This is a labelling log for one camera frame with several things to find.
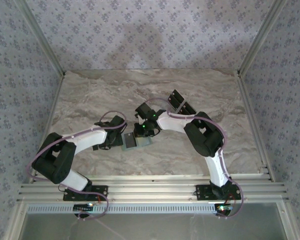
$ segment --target marble surface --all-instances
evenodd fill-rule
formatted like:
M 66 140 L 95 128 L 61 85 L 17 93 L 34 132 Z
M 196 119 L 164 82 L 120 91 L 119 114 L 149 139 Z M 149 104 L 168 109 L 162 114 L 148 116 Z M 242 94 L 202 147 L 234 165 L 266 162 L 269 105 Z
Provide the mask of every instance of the marble surface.
M 135 109 L 149 98 L 167 98 L 177 89 L 197 110 L 206 112 L 227 132 L 224 151 L 230 173 L 257 173 L 262 163 L 244 104 L 231 70 L 81 70 L 67 71 L 53 114 L 50 132 L 69 134 L 98 122 L 109 110 L 124 112 L 133 130 Z M 164 102 L 150 104 L 165 109 Z M 105 120 L 110 120 L 111 113 Z M 92 148 L 74 158 L 72 168 L 84 175 L 209 175 L 205 159 L 185 134 L 163 131 L 140 149 L 108 151 Z

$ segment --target patterned wallpaper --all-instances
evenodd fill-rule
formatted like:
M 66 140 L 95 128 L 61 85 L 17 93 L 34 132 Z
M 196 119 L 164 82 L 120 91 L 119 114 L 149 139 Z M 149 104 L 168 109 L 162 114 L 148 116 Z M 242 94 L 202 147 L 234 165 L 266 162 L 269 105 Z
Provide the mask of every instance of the patterned wallpaper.
M 0 0 L 0 239 L 60 77 L 13 0 Z
M 300 226 L 300 0 L 289 0 L 245 76 L 277 181 Z
M 273 0 L 27 0 L 64 70 L 238 69 Z

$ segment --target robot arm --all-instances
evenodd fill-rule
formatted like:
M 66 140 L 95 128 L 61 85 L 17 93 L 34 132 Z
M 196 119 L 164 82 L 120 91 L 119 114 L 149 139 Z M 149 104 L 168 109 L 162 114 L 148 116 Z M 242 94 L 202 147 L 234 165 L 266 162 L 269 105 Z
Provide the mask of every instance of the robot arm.
M 222 197 L 225 194 L 225 188 L 230 184 L 222 169 L 224 163 L 223 153 L 220 148 L 223 145 L 223 136 L 219 130 L 211 123 L 203 120 L 194 119 L 194 117 L 202 117 L 209 119 L 204 112 L 196 115 L 181 115 L 167 113 L 165 110 L 155 112 L 146 103 L 143 103 L 136 109 L 136 116 L 139 123 L 134 124 L 134 135 L 136 137 L 154 136 L 154 131 L 172 130 L 184 133 L 188 136 L 194 149 L 204 156 L 210 172 L 210 184 L 213 193 Z
M 124 119 L 116 115 L 111 122 L 97 122 L 88 130 L 96 127 L 115 127 L 123 123 Z M 54 184 L 63 184 L 77 191 L 85 191 L 91 185 L 91 181 L 71 169 L 74 156 L 89 147 L 92 147 L 93 150 L 107 150 L 111 147 L 121 146 L 123 144 L 121 133 L 126 125 L 111 130 L 87 131 L 86 134 L 63 140 L 39 156 L 32 163 L 32 167 Z M 76 134 L 50 133 L 39 151 L 61 138 L 74 135 Z

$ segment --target black mounting plate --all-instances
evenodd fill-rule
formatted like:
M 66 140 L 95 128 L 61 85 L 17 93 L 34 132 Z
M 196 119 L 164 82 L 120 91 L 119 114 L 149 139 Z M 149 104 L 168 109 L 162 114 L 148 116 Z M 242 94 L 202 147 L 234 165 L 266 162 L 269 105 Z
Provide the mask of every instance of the black mounting plate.
M 227 187 L 227 193 L 218 198 L 213 192 L 210 184 L 207 185 L 196 185 L 195 192 L 196 199 L 198 201 L 213 201 L 213 200 L 227 200 L 229 198 L 229 194 L 232 194 L 235 200 L 241 200 L 240 190 L 237 185 L 231 184 Z
M 107 185 L 92 185 L 89 192 L 103 194 L 107 197 L 108 189 L 109 188 Z M 102 196 L 99 196 L 99 198 L 98 198 L 98 196 L 95 194 L 76 193 L 69 189 L 65 189 L 64 194 L 63 194 L 63 201 L 66 201 L 66 202 L 68 202 L 68 201 L 71 201 L 71 202 L 73 202 L 73 201 L 75 201 L 75 202 L 79 202 L 79 201 L 95 202 L 95 201 L 98 201 L 99 199 L 100 199 L 100 201 L 105 201 L 105 199 Z

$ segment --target beige marble tabletop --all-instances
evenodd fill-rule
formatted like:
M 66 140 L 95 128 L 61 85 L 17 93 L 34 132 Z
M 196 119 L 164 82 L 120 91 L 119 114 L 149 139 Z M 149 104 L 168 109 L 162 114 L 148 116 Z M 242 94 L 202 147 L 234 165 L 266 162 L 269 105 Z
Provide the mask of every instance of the beige marble tabletop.
M 228 171 L 257 173 L 262 162 L 250 129 L 236 78 L 230 70 L 147 69 L 66 72 L 50 132 L 70 134 L 98 122 L 109 110 L 124 112 L 133 130 L 135 109 L 149 98 L 167 98 L 177 89 L 199 112 L 206 112 L 228 136 L 224 159 Z M 150 104 L 164 109 L 164 102 Z M 135 150 L 92 148 L 77 154 L 72 168 L 89 175 L 209 175 L 205 159 L 185 134 L 163 131 L 152 144 Z

